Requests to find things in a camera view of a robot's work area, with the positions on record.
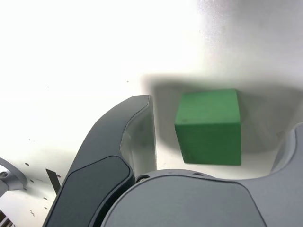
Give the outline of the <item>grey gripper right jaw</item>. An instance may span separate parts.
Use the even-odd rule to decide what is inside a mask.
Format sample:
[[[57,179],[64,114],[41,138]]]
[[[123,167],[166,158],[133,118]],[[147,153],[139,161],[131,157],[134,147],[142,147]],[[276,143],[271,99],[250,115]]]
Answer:
[[[159,175],[126,191],[104,227],[300,227],[303,224],[303,126],[289,132],[264,177],[226,180]]]

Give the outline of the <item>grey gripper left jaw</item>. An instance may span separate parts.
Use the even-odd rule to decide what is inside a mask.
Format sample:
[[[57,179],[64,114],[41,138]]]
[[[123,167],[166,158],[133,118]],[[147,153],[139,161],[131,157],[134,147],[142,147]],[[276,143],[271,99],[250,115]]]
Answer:
[[[152,96],[133,96],[93,125],[44,226],[99,227],[115,201],[136,184],[137,177],[156,168]]]

